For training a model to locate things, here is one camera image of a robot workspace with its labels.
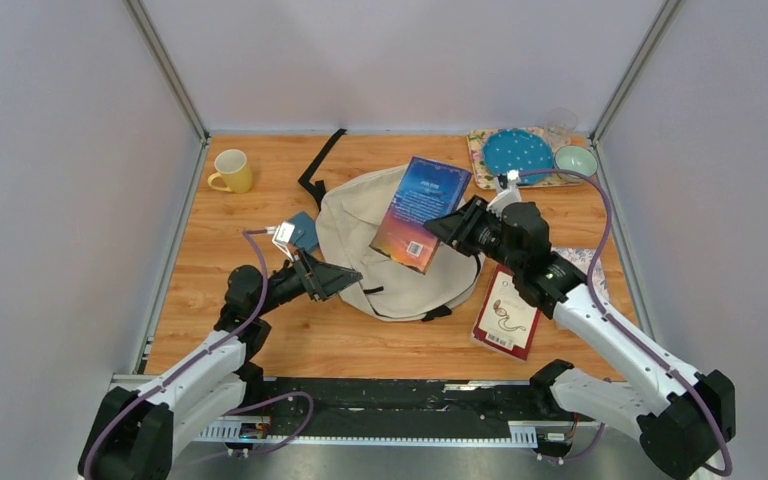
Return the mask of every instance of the wooden table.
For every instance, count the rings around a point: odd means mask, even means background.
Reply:
[[[299,211],[318,213],[296,180],[327,136],[214,137],[155,334],[146,373],[161,373],[201,342],[217,320],[228,274],[242,264],[257,265],[243,229],[276,225]],[[236,195],[211,190],[207,176],[220,152],[246,152],[254,169],[254,188]],[[333,188],[366,172],[407,163],[421,156],[469,165],[463,136],[346,135],[337,142],[314,179]],[[473,194],[492,198],[493,192]],[[605,224],[599,195],[576,185],[523,190],[537,202],[558,247],[595,248]],[[258,244],[270,270],[284,259],[265,235]],[[619,258],[611,242],[603,256],[612,303],[633,318]],[[339,298],[314,303],[298,298],[264,318],[272,333],[254,358],[270,376],[419,379],[527,379],[546,363],[562,358],[596,377],[618,378],[616,371],[572,333],[541,316],[528,361],[519,362],[470,340],[494,262],[488,260],[472,297],[449,317],[431,322],[382,322]]]

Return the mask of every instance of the blue plate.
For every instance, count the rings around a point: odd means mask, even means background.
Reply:
[[[552,148],[539,136],[520,129],[501,130],[484,143],[484,164],[493,175],[519,170],[522,183],[533,185],[548,173],[528,175],[528,172],[553,168]]]

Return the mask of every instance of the barcode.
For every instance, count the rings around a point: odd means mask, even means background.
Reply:
[[[502,338],[498,335],[494,335],[492,333],[487,333],[487,340],[490,340],[491,342],[495,343],[496,345],[507,348],[510,350],[511,346],[513,345],[513,340],[510,338]]]
[[[418,257],[420,253],[422,253],[422,244],[411,242],[408,245],[408,255]]]

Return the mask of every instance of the white wall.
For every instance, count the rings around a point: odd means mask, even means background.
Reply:
[[[604,141],[655,337],[737,387],[768,478],[768,4],[686,2]]]
[[[145,0],[213,130],[595,126],[660,0]]]
[[[121,1],[0,0],[0,479],[75,478],[196,157]]]

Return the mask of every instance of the wood surface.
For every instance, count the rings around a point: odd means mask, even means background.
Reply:
[[[184,233],[146,373],[161,373],[204,339],[217,320],[228,274],[257,265],[243,229],[276,225],[299,211],[316,217],[316,204],[297,183],[327,136],[217,136]],[[248,155],[254,187],[246,194],[211,190],[213,160],[227,149]],[[366,172],[421,156],[469,168],[464,136],[346,135],[337,142],[314,179],[333,188]],[[557,247],[595,248],[605,225],[599,195],[588,185],[526,189],[549,222]],[[492,198],[470,183],[466,197]],[[257,236],[270,270],[282,254],[266,235]],[[612,303],[629,318],[633,309],[613,242],[603,255]],[[619,378],[590,346],[552,320],[540,317],[528,360],[520,362],[470,340],[470,332],[495,263],[486,262],[472,297],[449,317],[431,322],[383,322],[339,298],[314,303],[298,298],[267,314],[272,333],[253,359],[266,375],[508,380],[527,379],[562,358],[596,377]]]

